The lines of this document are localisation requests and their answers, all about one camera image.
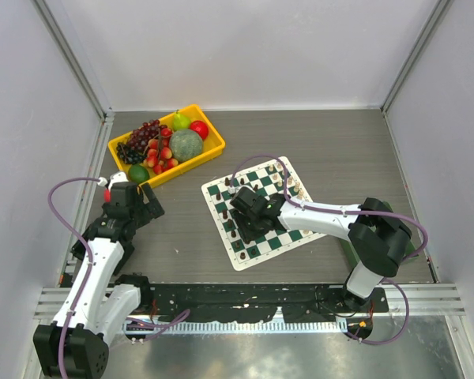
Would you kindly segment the green white chess board mat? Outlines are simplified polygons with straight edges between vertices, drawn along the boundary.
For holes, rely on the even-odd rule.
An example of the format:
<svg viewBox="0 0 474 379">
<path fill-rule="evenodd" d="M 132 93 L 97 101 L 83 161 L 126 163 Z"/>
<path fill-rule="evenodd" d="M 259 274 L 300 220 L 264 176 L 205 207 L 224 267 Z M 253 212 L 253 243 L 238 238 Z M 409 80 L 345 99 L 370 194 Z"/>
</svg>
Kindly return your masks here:
<svg viewBox="0 0 474 379">
<path fill-rule="evenodd" d="M 264 237 L 251 243 L 245 243 L 231 217 L 232 193 L 224 185 L 225 178 L 231 179 L 231 176 L 227 175 L 207 182 L 201 186 L 201 191 L 209 213 L 216 224 L 216 230 L 224 244 L 224 251 L 234 270 L 242 271 L 261 264 L 324 236 L 321 233 L 308 230 L 270 231 Z M 279 160 L 270 159 L 264 163 L 244 168 L 237 172 L 234 181 L 235 187 L 245 185 L 264 197 L 282 193 L 283 184 L 287 186 L 288 194 L 297 201 L 312 200 L 307 188 L 285 156 L 281 156 Z M 221 193 L 220 201 L 216 200 L 217 193 Z M 223 210 L 228 211 L 227 220 L 223 220 Z M 227 227 L 229 220 L 234 223 L 234 228 L 231 230 Z"/>
</svg>

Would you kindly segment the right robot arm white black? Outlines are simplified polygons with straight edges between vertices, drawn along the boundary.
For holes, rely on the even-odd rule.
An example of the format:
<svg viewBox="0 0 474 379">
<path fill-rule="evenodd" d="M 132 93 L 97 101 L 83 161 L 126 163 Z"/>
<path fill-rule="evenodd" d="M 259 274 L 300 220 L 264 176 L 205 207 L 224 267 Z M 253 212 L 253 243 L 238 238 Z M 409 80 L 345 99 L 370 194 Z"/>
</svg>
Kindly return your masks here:
<svg viewBox="0 0 474 379">
<path fill-rule="evenodd" d="M 264 197 L 244 186 L 230 205 L 246 243 L 270 231 L 312 231 L 350 242 L 359 262 L 344 283 L 341 301 L 351 311 L 366 306 L 374 288 L 397 274 L 412 237 L 396 214 L 370 197 L 361 205 L 324 205 L 282 193 Z"/>
</svg>

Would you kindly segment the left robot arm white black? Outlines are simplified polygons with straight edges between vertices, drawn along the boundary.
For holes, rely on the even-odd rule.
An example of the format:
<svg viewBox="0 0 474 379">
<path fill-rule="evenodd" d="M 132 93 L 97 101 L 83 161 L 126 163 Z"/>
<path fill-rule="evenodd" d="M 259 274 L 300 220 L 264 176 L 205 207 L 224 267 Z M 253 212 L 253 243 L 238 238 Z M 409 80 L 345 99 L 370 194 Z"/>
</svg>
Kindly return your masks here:
<svg viewBox="0 0 474 379">
<path fill-rule="evenodd" d="M 33 344 L 43 374 L 53 378 L 100 378 L 110 346 L 126 318 L 147 313 L 153 296 L 145 276 L 123 276 L 107 285 L 134 251 L 137 229 L 164 214 L 150 185 L 117 182 L 106 191 L 102 214 L 74 248 L 82 259 L 70 292 L 48 325 L 38 325 Z"/>
</svg>

